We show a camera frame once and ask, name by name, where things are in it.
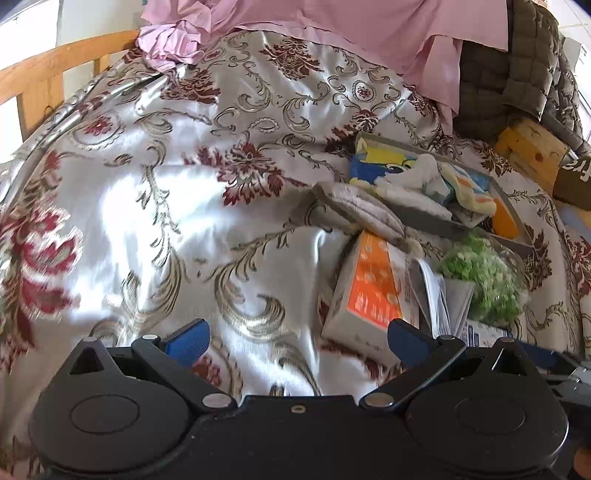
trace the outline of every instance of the green plastic bag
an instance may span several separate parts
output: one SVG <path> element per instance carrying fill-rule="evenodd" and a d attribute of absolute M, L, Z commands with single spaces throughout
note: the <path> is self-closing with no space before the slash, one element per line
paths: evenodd
<path fill-rule="evenodd" d="M 529 300 L 521 259 L 494 239 L 468 235 L 439 262 L 446 278 L 476 283 L 468 316 L 471 320 L 506 328 Z"/>

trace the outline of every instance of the quilted jacket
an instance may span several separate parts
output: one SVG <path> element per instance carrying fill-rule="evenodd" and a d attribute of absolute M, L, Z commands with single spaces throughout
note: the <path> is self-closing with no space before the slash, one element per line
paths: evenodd
<path fill-rule="evenodd" d="M 578 154 L 589 153 L 558 22 L 531 0 L 506 1 L 509 51 L 463 44 L 455 130 L 494 144 L 511 121 L 530 116 Z"/>

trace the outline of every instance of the bedspread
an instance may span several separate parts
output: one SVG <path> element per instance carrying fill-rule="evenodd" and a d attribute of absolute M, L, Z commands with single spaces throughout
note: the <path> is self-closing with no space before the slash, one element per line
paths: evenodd
<path fill-rule="evenodd" d="M 167 74 L 132 50 L 0 175 L 6 209 L 34 169 L 0 233 L 0 468 L 38 469 L 27 418 L 89 334 L 128 345 L 203 317 L 212 342 L 193 370 L 239 402 L 358 398 L 395 375 L 320 337 L 352 236 L 310 188 L 346 180 L 358 131 L 498 177 L 535 246 L 525 259 L 531 304 L 515 335 L 589 352 L 589 243 L 486 144 L 444 135 L 434 103 L 392 71 L 263 31 L 230 34 L 198 65 Z M 428 235 L 421 243 L 434 262 L 449 247 Z"/>

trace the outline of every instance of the white box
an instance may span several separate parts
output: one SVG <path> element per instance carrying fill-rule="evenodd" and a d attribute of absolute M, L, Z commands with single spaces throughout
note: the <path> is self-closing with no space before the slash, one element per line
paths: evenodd
<path fill-rule="evenodd" d="M 322 336 L 386 366 L 399 363 L 388 347 L 388 325 L 402 318 L 418 328 L 419 309 L 398 248 L 363 231 L 341 270 Z"/>

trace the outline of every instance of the pink cloth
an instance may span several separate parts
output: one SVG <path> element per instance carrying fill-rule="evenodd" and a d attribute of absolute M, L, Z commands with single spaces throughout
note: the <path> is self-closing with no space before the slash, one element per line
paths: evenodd
<path fill-rule="evenodd" d="M 138 46 L 164 72 L 196 64 L 233 28 L 272 30 L 345 48 L 390 67 L 441 104 L 459 110 L 462 41 L 507 50 L 505 0 L 150 0 Z"/>

